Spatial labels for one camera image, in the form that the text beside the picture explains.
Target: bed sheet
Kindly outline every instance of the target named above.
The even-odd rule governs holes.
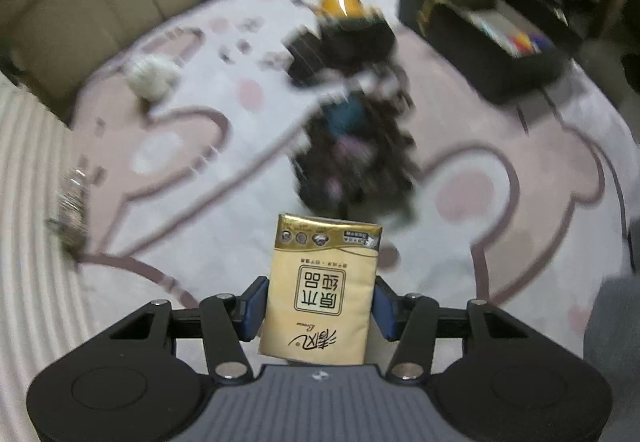
[[[165,294],[195,306],[269,273],[278,213],[308,213],[287,155],[319,102],[346,93],[343,82],[295,88],[283,70],[282,42],[314,28],[303,3],[314,1],[210,0],[87,81],[73,135],[93,181],[81,271],[97,330]],[[602,279],[628,270],[640,164],[622,118],[576,65],[496,108],[399,24],[398,0],[363,2],[396,32],[415,102],[402,125],[420,168],[411,205],[377,217],[379,274],[443,306],[489,299],[581,355]],[[145,52],[182,66],[175,93],[146,116],[122,73]],[[279,362],[245,348],[256,368]],[[372,324],[367,360],[384,366],[391,351]],[[439,343],[434,370],[459,353]],[[180,342],[178,356],[204,371],[197,342]]]

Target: white fluffy ball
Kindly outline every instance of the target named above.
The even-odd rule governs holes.
[[[127,84],[139,98],[155,104],[173,91],[180,81],[180,67],[161,54],[132,58],[126,68]]]

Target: metal screw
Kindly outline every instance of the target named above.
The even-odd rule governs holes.
[[[216,366],[216,374],[222,378],[239,378],[247,371],[247,367],[242,362],[228,361],[221,362]]]
[[[414,380],[422,376],[424,369],[415,362],[400,362],[391,369],[391,373],[402,380]]]

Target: gold object in box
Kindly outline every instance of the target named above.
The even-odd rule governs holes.
[[[280,215],[260,353],[362,364],[382,227]]]

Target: black box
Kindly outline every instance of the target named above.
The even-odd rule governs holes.
[[[446,3],[433,5],[423,35],[417,16],[424,1],[400,0],[400,21],[423,36],[495,104],[558,79],[581,44],[580,37],[542,0],[449,0],[465,8],[508,6],[522,24],[538,29],[552,43],[537,53],[514,57]]]

